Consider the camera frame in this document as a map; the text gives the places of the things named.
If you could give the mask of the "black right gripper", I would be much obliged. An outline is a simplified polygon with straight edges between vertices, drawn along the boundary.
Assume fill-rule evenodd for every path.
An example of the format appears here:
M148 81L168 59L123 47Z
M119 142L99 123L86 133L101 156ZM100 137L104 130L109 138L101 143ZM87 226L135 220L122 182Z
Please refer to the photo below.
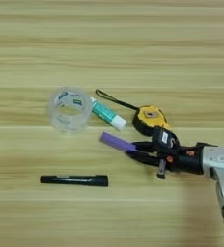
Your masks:
M165 179L166 161L167 168L170 171L184 171L196 175L204 173L202 167L202 147L180 147L175 154L168 154L165 160L140 152L153 152L153 142L133 142L133 145L138 151L127 151L126 155L145 165L157 167L157 177L160 179Z

